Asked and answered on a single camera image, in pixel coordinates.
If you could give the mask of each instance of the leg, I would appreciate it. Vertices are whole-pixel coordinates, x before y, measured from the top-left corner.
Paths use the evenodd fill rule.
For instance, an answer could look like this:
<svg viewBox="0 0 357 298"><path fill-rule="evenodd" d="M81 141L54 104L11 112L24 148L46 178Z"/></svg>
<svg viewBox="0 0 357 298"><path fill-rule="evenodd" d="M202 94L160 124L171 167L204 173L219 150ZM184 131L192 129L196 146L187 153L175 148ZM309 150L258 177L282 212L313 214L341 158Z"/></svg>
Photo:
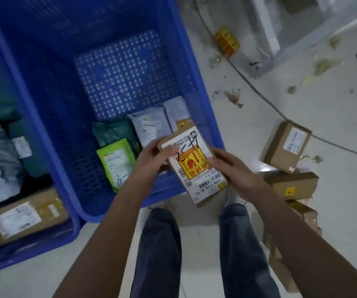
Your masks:
<svg viewBox="0 0 357 298"><path fill-rule="evenodd" d="M169 210L151 211L138 245L131 298L178 298L181 240Z"/></svg>
<svg viewBox="0 0 357 298"><path fill-rule="evenodd" d="M267 258L239 203L225 207L220 216L220 264L226 298L278 298Z"/></svg>

